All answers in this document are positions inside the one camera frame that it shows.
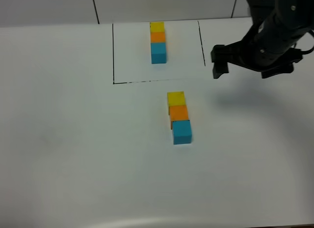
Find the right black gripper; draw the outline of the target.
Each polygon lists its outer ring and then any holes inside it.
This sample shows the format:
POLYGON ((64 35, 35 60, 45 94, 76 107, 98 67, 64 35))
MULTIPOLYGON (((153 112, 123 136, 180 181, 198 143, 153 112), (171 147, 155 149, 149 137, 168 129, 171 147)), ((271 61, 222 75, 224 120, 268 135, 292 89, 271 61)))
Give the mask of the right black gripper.
POLYGON ((213 78, 229 73, 228 62, 260 72, 263 79, 290 74, 294 63, 314 51, 313 48, 302 51, 293 47, 307 33, 313 36, 312 27, 288 28, 273 9, 263 22, 252 24, 242 40, 228 45, 228 50, 225 45, 213 47, 210 53, 213 78))

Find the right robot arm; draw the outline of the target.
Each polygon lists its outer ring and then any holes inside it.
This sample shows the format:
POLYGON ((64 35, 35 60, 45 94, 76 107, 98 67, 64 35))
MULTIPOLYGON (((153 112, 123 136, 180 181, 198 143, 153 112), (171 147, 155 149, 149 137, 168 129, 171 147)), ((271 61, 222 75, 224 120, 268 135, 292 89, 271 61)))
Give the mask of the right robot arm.
POLYGON ((240 41, 213 47, 213 78, 227 74, 228 63, 260 72, 264 79, 292 73, 294 63, 313 52, 295 45, 314 33, 314 0, 246 1, 253 24, 240 41))

